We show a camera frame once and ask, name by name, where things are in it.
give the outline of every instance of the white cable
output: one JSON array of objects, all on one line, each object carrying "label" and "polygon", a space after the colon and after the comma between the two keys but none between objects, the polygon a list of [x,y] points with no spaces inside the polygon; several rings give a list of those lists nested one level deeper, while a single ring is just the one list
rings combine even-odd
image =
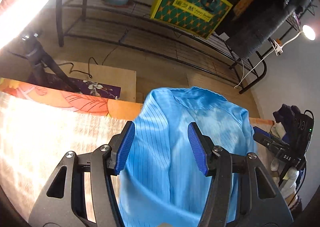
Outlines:
[{"label": "white cable", "polygon": [[[288,44],[289,42],[292,42],[293,40],[295,40],[302,32],[303,32],[303,31],[298,32],[298,34],[297,34],[295,37],[293,37],[293,38],[290,39],[289,41],[285,42],[285,43],[281,46],[281,49],[282,49],[286,44]],[[245,79],[245,77],[247,77],[247,75],[248,75],[250,72],[252,72],[270,53],[275,52],[275,53],[277,54],[276,49],[275,49],[273,43],[272,43],[272,47],[273,47],[273,50],[270,51],[266,56],[264,56],[264,57],[262,58],[262,60],[259,61],[258,64],[257,64],[256,66],[254,66],[254,68],[252,68],[252,70],[250,70],[250,71],[246,74],[246,76],[244,76],[244,77],[242,76],[241,81],[240,81],[239,84],[238,84],[237,86],[235,86],[234,88],[238,87],[238,86],[241,84],[241,82]]]},{"label": "white cable", "polygon": [[288,44],[289,42],[292,42],[294,39],[296,39],[302,32],[303,32],[303,31],[298,32],[298,34],[297,34],[295,37],[293,37],[293,38],[290,39],[289,41],[285,42],[285,43],[281,46],[281,49],[282,49],[286,44]]},{"label": "white cable", "polygon": [[254,66],[254,67],[252,68],[252,70],[250,70],[250,71],[246,74],[246,76],[244,76],[244,77],[241,79],[241,81],[239,82],[239,84],[238,84],[237,86],[235,86],[234,88],[238,87],[238,86],[241,84],[241,82],[245,79],[245,77],[247,77],[247,75],[248,75],[250,72],[252,72],[252,71],[253,71],[270,53],[272,53],[274,50],[275,50],[275,48],[273,47],[273,50],[270,51],[266,56],[264,56],[264,57],[262,58],[262,60],[259,61],[258,64],[257,64],[256,66]]}]

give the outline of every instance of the metal screw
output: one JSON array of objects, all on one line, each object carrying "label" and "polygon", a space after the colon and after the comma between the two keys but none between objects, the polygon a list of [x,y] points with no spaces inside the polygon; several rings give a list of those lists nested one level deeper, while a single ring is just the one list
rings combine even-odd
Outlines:
[{"label": "metal screw", "polygon": [[250,159],[256,159],[256,158],[257,158],[257,155],[256,155],[255,153],[250,152],[250,153],[248,153],[248,157],[249,157]]},{"label": "metal screw", "polygon": [[102,146],[100,147],[100,150],[103,151],[103,152],[106,152],[106,151],[108,151],[109,149],[110,149],[110,146],[109,146],[109,145],[102,145]]},{"label": "metal screw", "polygon": [[75,155],[75,153],[73,151],[68,151],[66,153],[66,158],[72,158]]},{"label": "metal screw", "polygon": [[219,145],[215,145],[213,147],[213,150],[216,151],[216,152],[221,152],[223,150],[223,148],[221,146],[219,146]]}]

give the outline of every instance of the black tripod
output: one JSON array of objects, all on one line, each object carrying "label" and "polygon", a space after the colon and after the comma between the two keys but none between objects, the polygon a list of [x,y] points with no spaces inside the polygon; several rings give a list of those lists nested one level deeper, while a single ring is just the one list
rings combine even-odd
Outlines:
[{"label": "black tripod", "polygon": [[23,41],[23,48],[26,55],[15,54],[16,56],[27,59],[32,67],[33,75],[40,86],[48,87],[44,65],[47,65],[63,82],[69,85],[74,92],[81,92],[78,86],[72,83],[69,77],[62,71],[62,69],[55,63],[53,58],[45,52],[41,43],[37,40],[38,34],[33,32],[23,32],[21,35]]}]

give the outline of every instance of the green patterned box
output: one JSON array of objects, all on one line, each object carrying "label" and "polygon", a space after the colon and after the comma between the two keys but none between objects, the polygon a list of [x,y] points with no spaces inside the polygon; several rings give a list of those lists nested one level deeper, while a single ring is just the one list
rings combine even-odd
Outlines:
[{"label": "green patterned box", "polygon": [[227,0],[155,0],[151,19],[207,39],[231,7]]}]

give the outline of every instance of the blue cloth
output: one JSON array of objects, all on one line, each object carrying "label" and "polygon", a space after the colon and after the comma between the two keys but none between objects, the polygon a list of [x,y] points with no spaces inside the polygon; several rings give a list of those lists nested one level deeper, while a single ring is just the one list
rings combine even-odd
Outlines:
[{"label": "blue cloth", "polygon": [[[159,88],[150,92],[140,115],[125,169],[120,174],[119,209],[125,226],[194,226],[199,223],[211,177],[197,167],[188,124],[228,152],[255,152],[248,111],[209,90]],[[234,174],[228,221],[235,218]]]}]

